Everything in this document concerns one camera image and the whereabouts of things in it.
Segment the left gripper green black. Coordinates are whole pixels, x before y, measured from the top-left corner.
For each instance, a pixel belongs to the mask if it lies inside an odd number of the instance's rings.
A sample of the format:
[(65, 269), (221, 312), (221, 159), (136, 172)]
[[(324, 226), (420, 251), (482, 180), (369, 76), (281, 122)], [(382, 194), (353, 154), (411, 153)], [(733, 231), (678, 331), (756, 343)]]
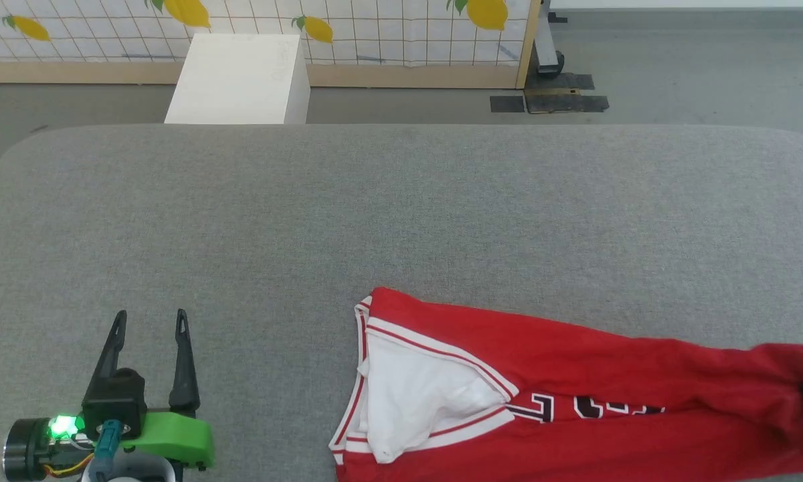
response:
[[(119, 369), (127, 311), (115, 315), (84, 401), (104, 391)], [(140, 437), (123, 439), (111, 457), (100, 457), (98, 442), (88, 436), (80, 415), (23, 418), (14, 422), (3, 447), (3, 474), (8, 481), (181, 481), (187, 469), (204, 471), (215, 461), (211, 427), (195, 414), (201, 406), (187, 312), (176, 312), (177, 345), (172, 412), (151, 412)]]

